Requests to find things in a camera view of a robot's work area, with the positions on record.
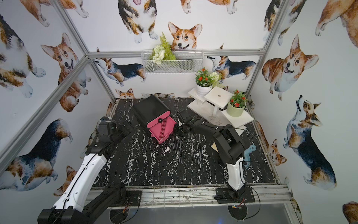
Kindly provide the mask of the black drawer cabinet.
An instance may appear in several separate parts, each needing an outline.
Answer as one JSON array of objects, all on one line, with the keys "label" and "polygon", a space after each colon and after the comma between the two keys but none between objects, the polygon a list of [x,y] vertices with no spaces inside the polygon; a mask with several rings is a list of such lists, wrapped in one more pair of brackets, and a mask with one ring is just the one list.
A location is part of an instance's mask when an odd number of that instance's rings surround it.
[{"label": "black drawer cabinet", "polygon": [[138,122],[147,126],[147,124],[166,111],[171,111],[158,97],[152,95],[132,107],[134,115]]}]

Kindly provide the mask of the green pot red flowers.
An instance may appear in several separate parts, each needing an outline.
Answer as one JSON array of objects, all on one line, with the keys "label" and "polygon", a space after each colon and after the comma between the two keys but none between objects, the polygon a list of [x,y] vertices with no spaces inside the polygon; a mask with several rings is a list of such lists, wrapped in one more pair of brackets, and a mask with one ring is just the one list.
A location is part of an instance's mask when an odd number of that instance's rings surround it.
[{"label": "green pot red flowers", "polygon": [[244,92],[235,90],[227,105],[227,113],[232,117],[240,117],[246,107],[247,98]]}]

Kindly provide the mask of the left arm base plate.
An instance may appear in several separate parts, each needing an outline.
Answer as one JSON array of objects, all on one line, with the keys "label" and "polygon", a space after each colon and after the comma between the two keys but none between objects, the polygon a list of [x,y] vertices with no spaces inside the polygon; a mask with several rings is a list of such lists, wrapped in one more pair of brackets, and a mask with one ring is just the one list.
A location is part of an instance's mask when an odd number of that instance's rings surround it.
[{"label": "left arm base plate", "polygon": [[142,197],[142,191],[131,190],[127,191],[124,198],[115,201],[110,207],[139,207]]}]

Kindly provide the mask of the pink top drawer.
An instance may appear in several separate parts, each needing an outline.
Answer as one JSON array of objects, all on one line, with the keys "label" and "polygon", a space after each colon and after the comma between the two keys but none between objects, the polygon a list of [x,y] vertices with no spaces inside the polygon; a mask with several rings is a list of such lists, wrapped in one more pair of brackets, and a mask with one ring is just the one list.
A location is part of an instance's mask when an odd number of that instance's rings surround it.
[{"label": "pink top drawer", "polygon": [[164,119],[166,119],[167,117],[169,117],[171,114],[170,111],[166,111],[165,113],[163,113],[162,115],[158,116],[157,118],[153,119],[152,121],[150,121],[147,124],[147,128],[152,128],[153,126],[155,126],[158,123],[162,123]]}]

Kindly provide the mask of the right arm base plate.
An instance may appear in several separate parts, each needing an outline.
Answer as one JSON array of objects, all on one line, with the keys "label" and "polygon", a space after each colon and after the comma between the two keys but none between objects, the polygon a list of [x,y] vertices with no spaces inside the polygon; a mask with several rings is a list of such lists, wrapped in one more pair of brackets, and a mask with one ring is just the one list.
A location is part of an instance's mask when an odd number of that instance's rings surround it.
[{"label": "right arm base plate", "polygon": [[223,203],[253,203],[255,202],[255,196],[253,190],[248,187],[243,187],[240,190],[236,191],[230,188],[217,188],[215,190],[216,195],[214,199],[217,200],[219,204]]}]

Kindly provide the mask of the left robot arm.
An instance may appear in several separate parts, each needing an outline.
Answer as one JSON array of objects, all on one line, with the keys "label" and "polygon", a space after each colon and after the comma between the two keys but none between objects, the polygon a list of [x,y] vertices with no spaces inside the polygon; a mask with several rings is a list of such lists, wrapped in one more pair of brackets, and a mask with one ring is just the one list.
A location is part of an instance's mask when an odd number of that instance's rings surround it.
[{"label": "left robot arm", "polygon": [[42,210],[39,224],[93,224],[113,203],[128,201],[125,186],[115,183],[85,203],[99,172],[114,155],[113,147],[135,132],[130,122],[117,123],[111,117],[101,118],[97,130],[97,140],[88,147],[78,173],[53,207]]}]

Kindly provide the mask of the red pencil with eraser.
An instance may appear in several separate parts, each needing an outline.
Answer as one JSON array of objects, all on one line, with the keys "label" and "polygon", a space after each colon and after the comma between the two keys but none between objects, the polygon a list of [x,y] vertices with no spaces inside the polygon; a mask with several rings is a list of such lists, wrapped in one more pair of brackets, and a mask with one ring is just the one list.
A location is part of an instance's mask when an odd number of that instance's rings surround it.
[{"label": "red pencil with eraser", "polygon": [[164,133],[165,133],[165,128],[166,128],[166,122],[167,122],[167,118],[162,119],[161,120],[161,130],[160,130],[160,134],[159,134],[159,140],[161,141],[164,137]]}]

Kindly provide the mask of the white tiered display stand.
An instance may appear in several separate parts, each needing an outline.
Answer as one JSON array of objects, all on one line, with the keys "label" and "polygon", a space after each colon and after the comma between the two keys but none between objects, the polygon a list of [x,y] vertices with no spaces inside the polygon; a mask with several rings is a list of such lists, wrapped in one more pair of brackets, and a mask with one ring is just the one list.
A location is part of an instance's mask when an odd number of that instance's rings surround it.
[{"label": "white tiered display stand", "polygon": [[194,98],[194,101],[188,105],[188,108],[211,124],[217,126],[230,124],[241,135],[246,129],[246,125],[254,121],[254,118],[246,111],[239,117],[232,117],[227,113],[226,108],[232,93],[220,87],[214,87],[208,94],[201,97],[197,93],[198,89],[195,87],[189,91],[188,94]]}]

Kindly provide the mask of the pink drawer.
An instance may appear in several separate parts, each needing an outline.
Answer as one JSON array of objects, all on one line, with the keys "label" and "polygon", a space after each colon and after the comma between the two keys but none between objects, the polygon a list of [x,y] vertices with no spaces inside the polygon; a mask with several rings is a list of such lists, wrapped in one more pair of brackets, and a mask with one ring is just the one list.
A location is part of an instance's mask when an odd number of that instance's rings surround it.
[{"label": "pink drawer", "polygon": [[159,118],[154,125],[149,128],[151,136],[154,137],[159,144],[165,142],[174,132],[176,122],[171,116]]},{"label": "pink drawer", "polygon": [[147,128],[152,128],[153,126],[155,126],[158,123],[162,123],[164,119],[166,119],[167,117],[169,117],[171,114],[170,111],[166,111],[165,113],[163,113],[162,115],[158,116],[157,118],[153,119],[152,121],[150,121],[147,124]]}]

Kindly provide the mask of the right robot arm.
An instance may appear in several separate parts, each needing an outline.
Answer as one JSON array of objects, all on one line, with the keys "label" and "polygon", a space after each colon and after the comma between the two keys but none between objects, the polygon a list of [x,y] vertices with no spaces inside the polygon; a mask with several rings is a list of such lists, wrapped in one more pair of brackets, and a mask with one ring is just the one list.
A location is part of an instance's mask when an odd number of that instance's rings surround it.
[{"label": "right robot arm", "polygon": [[177,113],[177,116],[181,125],[174,126],[175,135],[187,137],[193,133],[213,140],[220,159],[227,165],[227,194],[216,198],[238,200],[247,186],[243,175],[243,153],[249,145],[232,125],[216,126],[198,116],[190,116],[186,111]]}]

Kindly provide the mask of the white pot red flowers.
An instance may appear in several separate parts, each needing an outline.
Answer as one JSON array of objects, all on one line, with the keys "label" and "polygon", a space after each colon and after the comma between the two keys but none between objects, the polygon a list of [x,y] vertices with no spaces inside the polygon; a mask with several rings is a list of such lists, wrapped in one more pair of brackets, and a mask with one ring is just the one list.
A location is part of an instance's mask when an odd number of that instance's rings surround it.
[{"label": "white pot red flowers", "polygon": [[222,76],[220,73],[210,73],[205,67],[199,70],[195,75],[196,91],[198,96],[204,97],[214,87],[216,87],[221,80]]}]

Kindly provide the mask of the green fern white flowers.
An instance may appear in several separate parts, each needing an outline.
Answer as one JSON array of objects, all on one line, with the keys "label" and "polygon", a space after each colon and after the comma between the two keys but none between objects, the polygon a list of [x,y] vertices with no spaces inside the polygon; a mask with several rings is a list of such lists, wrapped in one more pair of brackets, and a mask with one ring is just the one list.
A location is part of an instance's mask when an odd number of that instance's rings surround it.
[{"label": "green fern white flowers", "polygon": [[149,59],[158,65],[161,65],[164,61],[175,61],[176,56],[172,53],[171,45],[167,42],[165,34],[162,33],[159,38],[160,44],[153,48]]}]

